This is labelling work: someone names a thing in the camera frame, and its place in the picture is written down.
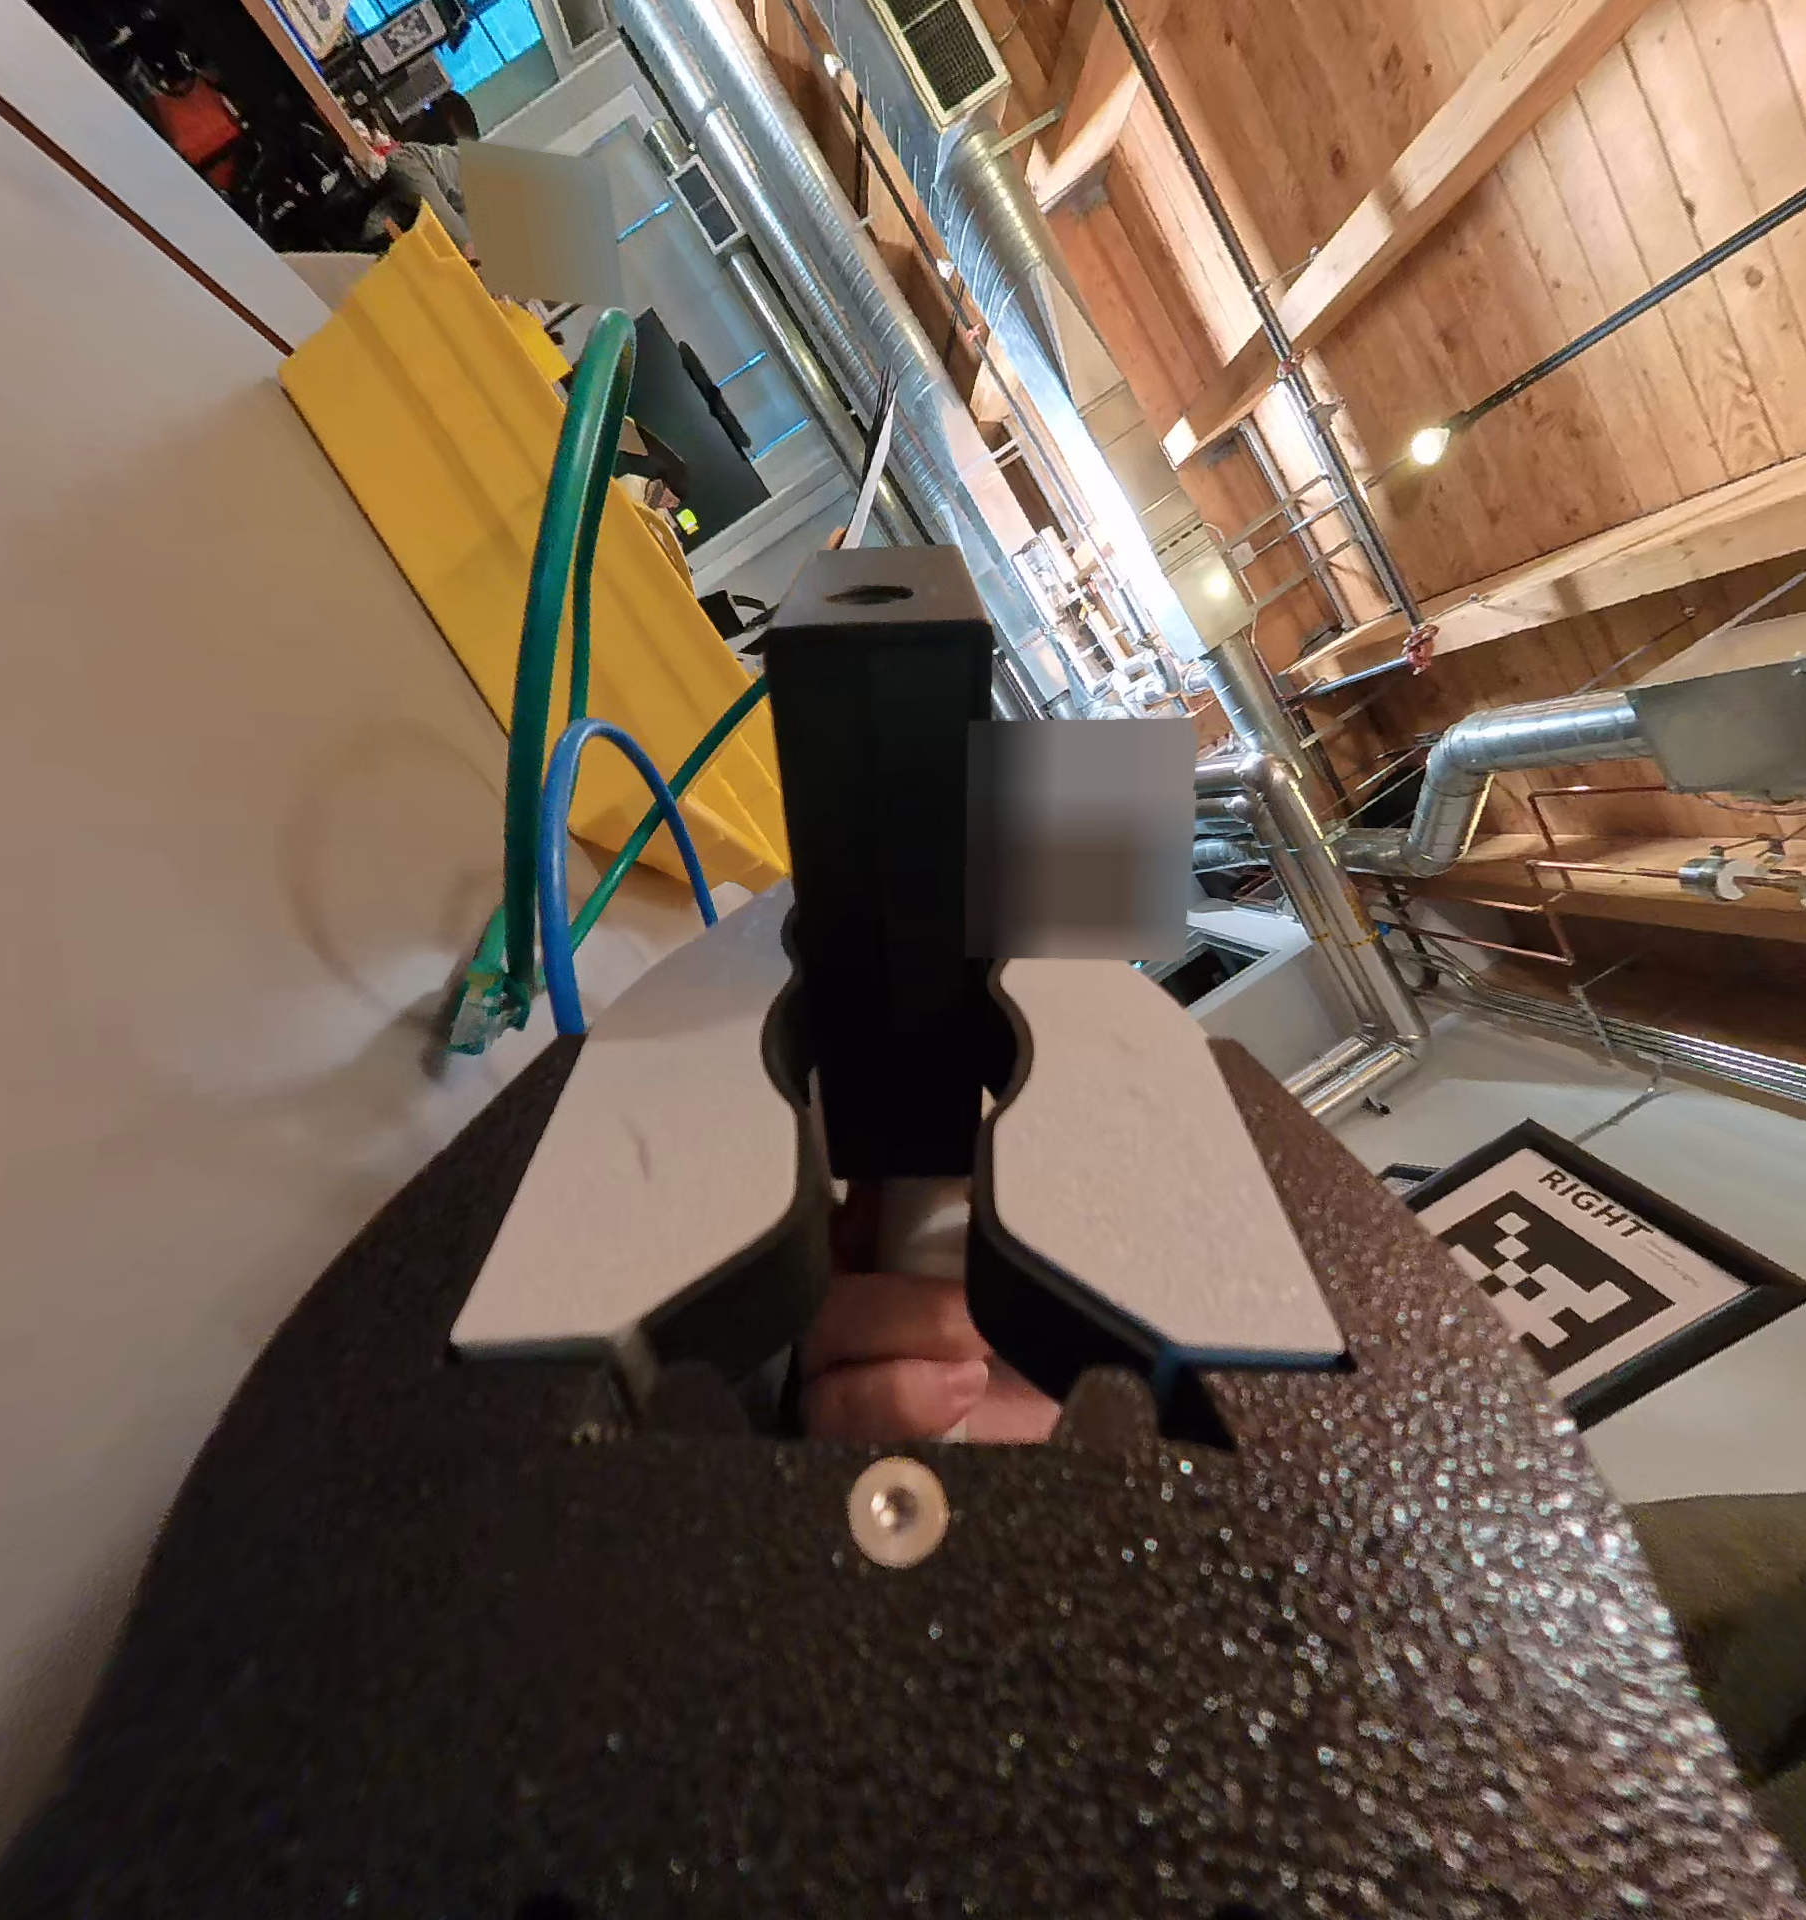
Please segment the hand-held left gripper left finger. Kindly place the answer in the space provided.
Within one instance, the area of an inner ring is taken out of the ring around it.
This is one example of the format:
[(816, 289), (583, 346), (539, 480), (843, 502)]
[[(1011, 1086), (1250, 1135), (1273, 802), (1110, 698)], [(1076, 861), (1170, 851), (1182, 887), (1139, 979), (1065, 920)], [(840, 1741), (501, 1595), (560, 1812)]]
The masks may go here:
[(450, 1341), (464, 1360), (754, 1373), (819, 1306), (832, 1205), (786, 1017), (789, 883), (591, 1027)]

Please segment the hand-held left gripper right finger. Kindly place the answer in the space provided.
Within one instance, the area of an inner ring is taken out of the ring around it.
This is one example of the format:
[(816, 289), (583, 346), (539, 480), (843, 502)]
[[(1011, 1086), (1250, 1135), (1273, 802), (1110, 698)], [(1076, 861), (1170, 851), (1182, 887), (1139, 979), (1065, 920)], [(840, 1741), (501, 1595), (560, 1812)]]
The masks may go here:
[(1346, 1340), (1202, 1027), (1120, 959), (1011, 959), (965, 1293), (1038, 1387), (1330, 1370)]

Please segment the black network switch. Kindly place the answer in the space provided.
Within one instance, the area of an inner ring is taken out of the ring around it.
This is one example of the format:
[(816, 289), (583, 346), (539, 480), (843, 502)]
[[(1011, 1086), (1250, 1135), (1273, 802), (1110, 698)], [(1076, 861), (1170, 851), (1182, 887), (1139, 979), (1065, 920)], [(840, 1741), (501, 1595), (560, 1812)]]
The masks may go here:
[(965, 950), (967, 736), (992, 629), (950, 545), (832, 550), (764, 643), (794, 964), (830, 1166), (963, 1179), (983, 1126)]

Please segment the person's right hand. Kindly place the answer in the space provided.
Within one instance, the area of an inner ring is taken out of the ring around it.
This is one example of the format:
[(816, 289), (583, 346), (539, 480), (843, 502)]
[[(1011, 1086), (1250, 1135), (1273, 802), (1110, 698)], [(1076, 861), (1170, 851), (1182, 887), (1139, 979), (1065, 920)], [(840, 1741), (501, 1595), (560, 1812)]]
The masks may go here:
[(1040, 1444), (1056, 1434), (1060, 1405), (1011, 1368), (970, 1314), (967, 1218), (965, 1182), (844, 1187), (830, 1281), (794, 1359), (809, 1438)]

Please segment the person's olive jacket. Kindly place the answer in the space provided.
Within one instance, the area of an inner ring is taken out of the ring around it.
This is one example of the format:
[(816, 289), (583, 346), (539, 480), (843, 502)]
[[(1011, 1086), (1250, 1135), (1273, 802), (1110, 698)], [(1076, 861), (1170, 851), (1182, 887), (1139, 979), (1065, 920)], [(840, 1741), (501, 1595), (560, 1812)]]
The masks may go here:
[(1745, 1778), (1806, 1763), (1806, 1491), (1642, 1501), (1629, 1516)]

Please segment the black panel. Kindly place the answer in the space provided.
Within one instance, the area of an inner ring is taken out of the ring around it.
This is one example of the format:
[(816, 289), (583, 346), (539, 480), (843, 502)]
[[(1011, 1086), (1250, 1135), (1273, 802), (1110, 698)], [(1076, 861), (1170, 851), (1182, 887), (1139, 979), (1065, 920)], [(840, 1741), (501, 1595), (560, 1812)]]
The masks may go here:
[(749, 458), (749, 438), (708, 377), (696, 350), (679, 341), (655, 310), (634, 319), (634, 375), (629, 417), (677, 455), (683, 485), (671, 482), (679, 530), (688, 548), (726, 533), (765, 505), (769, 489)]

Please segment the yellow bin with divider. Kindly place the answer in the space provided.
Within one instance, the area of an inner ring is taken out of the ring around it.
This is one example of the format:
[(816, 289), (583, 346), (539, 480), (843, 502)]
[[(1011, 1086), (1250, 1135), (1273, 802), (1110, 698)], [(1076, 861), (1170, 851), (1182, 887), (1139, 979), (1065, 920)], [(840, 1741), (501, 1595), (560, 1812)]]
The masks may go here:
[[(495, 720), (510, 724), (558, 350), (425, 210), (281, 367), (281, 384)], [(749, 673), (659, 522), (612, 491), (593, 561), (588, 714), (671, 776)]]

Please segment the ceiling vent grille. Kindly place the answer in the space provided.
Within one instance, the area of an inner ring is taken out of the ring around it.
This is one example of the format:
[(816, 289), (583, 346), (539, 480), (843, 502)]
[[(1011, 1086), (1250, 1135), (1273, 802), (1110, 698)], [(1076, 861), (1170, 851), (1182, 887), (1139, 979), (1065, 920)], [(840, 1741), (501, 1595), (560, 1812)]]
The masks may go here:
[(953, 127), (1010, 92), (1011, 75), (976, 5), (871, 3), (870, 8), (938, 127)]

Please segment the silver duct with metal box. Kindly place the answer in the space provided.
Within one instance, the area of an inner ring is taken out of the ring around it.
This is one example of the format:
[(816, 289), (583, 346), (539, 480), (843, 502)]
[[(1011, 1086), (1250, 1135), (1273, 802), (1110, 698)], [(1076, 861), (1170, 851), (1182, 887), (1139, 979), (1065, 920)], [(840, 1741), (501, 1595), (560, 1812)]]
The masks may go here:
[(1472, 716), (1430, 755), (1409, 827), (1346, 829), (1335, 855), (1349, 873), (1439, 875), (1468, 851), (1496, 776), (1623, 759), (1653, 762), (1683, 795), (1806, 801), (1806, 657)]

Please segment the silver ventilation duct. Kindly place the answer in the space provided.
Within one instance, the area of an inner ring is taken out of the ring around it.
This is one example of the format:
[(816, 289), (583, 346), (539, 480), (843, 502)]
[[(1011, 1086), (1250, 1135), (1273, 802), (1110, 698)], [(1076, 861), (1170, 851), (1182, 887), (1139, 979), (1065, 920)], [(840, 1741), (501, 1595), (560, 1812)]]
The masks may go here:
[[(970, 447), (981, 431), (743, 14), (732, 5), (691, 3), (624, 3), (608, 12), (846, 386), (871, 400), (884, 372), (896, 379), (908, 425), (896, 459), (920, 514), (963, 543), (976, 573), (996, 633), (998, 714), (1083, 718), (1058, 612), (1017, 561), (1030, 538), (1010, 533), (1008, 509), (985, 504), (983, 453)], [(1056, 313), (1076, 303), (1056, 249), (1038, 237), (1028, 185), (996, 160), (985, 123), (965, 117), (935, 127), (868, 5), (850, 7), (850, 29), (850, 75), (896, 162), (908, 169), (923, 159), (931, 169), (914, 172), (911, 185), (936, 237), (956, 245), (958, 276), (981, 299), (987, 348), (1008, 357), (1030, 401), (1038, 455), (1060, 470), (1064, 504), (1112, 545), (1120, 610), (1141, 616), (1146, 634), (1184, 645), (1198, 685), (1222, 698), (1236, 748), (1208, 772), (1239, 777), (1198, 795), (1250, 826), (1250, 851), (1272, 861), (1352, 1021), (1346, 1039), (1291, 1078), (1291, 1092), (1319, 1120), (1349, 1112), (1417, 1066), (1428, 1032), (1315, 813), (1298, 735), (1246, 640), (1198, 636), (1083, 421), (1056, 324)]]

